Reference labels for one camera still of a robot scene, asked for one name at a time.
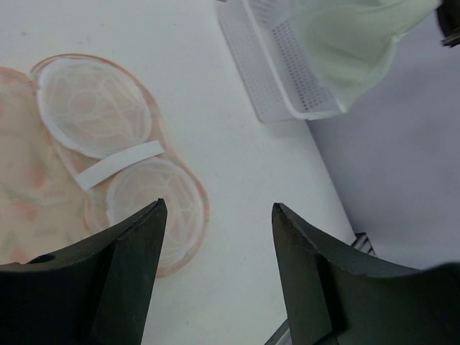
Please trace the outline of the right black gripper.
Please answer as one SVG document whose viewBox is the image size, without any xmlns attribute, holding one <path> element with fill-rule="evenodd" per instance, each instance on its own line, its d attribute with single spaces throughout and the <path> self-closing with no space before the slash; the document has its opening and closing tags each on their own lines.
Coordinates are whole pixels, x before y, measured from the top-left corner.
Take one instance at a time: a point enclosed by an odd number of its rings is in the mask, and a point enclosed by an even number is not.
<svg viewBox="0 0 460 345">
<path fill-rule="evenodd" d="M 459 0 L 442 0 L 436 9 L 439 29 L 443 34 L 441 43 L 444 47 L 459 45 L 460 10 Z"/>
</svg>

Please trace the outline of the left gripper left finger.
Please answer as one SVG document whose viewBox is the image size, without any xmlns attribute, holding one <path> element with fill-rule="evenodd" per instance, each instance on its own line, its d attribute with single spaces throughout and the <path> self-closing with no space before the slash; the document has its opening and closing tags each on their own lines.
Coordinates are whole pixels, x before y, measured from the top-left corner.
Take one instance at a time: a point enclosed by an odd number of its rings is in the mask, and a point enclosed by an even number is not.
<svg viewBox="0 0 460 345">
<path fill-rule="evenodd" d="M 1 266 L 3 344 L 140 344 L 165 236 L 157 200 L 30 262 Z"/>
</svg>

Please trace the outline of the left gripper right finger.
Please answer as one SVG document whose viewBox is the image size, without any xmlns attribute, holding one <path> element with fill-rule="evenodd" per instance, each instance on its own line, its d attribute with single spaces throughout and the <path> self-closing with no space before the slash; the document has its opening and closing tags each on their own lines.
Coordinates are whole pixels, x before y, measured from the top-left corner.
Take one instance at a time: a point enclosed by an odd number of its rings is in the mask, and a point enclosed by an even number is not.
<svg viewBox="0 0 460 345">
<path fill-rule="evenodd" d="M 294 344 L 457 344 L 459 265 L 416 270 L 317 229 L 287 206 L 272 234 Z"/>
</svg>

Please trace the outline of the peach mesh laundry bag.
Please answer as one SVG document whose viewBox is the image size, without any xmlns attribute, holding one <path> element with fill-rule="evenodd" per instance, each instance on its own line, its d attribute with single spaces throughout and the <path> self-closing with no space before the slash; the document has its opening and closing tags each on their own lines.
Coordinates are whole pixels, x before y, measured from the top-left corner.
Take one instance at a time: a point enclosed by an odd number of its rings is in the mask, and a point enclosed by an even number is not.
<svg viewBox="0 0 460 345">
<path fill-rule="evenodd" d="M 166 277 L 202 244 L 208 197 L 131 73 L 82 54 L 1 69 L 2 264 L 77 243 L 157 199 L 167 206 L 157 269 Z"/>
</svg>

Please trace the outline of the light green bra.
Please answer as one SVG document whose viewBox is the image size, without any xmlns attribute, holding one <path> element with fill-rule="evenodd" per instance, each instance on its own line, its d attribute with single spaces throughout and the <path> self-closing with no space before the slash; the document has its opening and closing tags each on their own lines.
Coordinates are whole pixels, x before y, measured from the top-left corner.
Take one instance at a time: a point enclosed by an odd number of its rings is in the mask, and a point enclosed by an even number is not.
<svg viewBox="0 0 460 345">
<path fill-rule="evenodd" d="M 314 76 L 341 112 L 387 74 L 398 42 L 439 1 L 292 1 L 295 32 Z"/>
</svg>

